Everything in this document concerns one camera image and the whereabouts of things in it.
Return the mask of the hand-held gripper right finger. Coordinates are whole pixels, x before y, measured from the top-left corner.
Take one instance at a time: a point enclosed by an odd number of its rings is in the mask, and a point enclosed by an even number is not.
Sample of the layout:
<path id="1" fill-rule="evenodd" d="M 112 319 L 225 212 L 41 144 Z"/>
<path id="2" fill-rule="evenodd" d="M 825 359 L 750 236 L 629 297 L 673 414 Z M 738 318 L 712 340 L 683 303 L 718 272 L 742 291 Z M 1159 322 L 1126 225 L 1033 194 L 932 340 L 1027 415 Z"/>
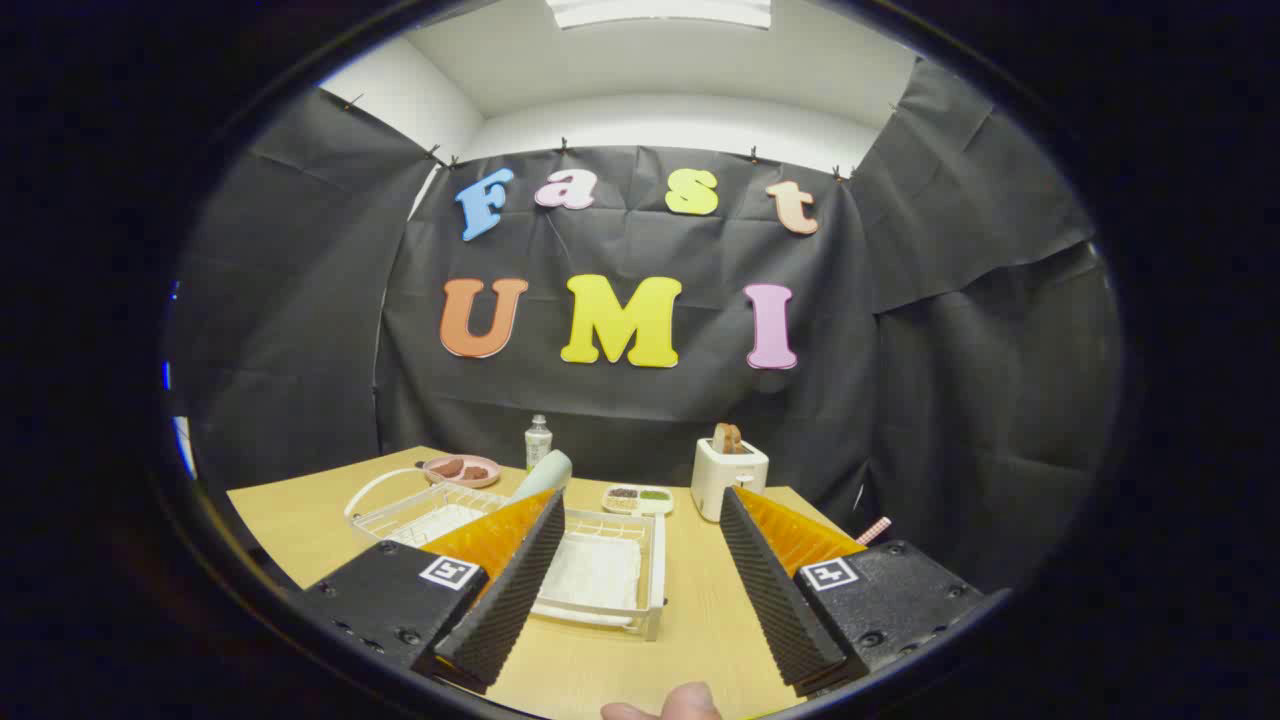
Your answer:
<path id="1" fill-rule="evenodd" d="M 809 700 L 886 670 L 986 610 L 904 541 L 867 546 L 741 487 L 719 528 L 780 676 Z"/>

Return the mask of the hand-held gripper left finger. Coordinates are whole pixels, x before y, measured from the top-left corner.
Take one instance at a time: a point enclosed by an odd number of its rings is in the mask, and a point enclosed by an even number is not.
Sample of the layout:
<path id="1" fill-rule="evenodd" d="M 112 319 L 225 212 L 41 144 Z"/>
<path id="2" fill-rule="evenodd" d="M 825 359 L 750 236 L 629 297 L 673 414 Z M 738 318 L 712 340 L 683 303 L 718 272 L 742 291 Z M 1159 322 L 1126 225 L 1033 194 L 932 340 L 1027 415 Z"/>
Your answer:
<path id="1" fill-rule="evenodd" d="M 294 594 L 374 660 L 483 694 L 529 619 L 564 536 L 562 488 L 421 546 L 384 539 Z"/>

